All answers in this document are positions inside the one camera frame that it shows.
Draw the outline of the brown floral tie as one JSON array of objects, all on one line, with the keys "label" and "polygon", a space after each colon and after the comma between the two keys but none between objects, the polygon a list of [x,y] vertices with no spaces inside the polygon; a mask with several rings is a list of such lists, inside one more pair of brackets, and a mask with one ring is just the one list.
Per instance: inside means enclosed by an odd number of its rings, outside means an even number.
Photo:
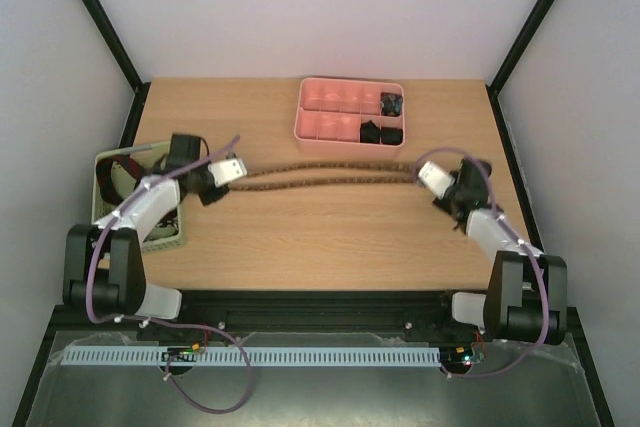
[{"label": "brown floral tie", "polygon": [[269,192],[338,185],[412,184],[413,165],[393,161],[310,161],[251,169],[235,192]]}]

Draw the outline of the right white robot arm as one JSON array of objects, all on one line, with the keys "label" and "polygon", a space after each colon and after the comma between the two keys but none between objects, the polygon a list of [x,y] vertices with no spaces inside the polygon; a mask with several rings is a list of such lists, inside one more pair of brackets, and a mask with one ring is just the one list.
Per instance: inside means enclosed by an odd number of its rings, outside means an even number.
[{"label": "right white robot arm", "polygon": [[494,203],[487,181],[491,165],[464,158],[447,172],[428,161],[420,181],[434,194],[433,205],[447,213],[493,263],[484,294],[456,292],[436,314],[436,326],[455,339],[471,325],[491,337],[558,345],[567,330],[567,265],[547,255],[510,225]]}]

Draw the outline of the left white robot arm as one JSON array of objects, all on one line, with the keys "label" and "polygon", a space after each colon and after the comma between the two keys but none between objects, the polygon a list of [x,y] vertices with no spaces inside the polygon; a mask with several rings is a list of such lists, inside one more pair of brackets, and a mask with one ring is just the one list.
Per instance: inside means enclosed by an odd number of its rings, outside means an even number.
[{"label": "left white robot arm", "polygon": [[177,319],[182,293],[147,280],[143,243],[185,197],[196,195],[203,205],[211,205],[230,191],[231,183],[247,175],[233,152],[239,140],[236,135],[203,155],[203,138],[173,135],[164,159],[142,169],[133,191],[116,198],[108,214],[71,227],[65,245],[63,303],[82,308],[95,324],[132,319],[146,325]]}]

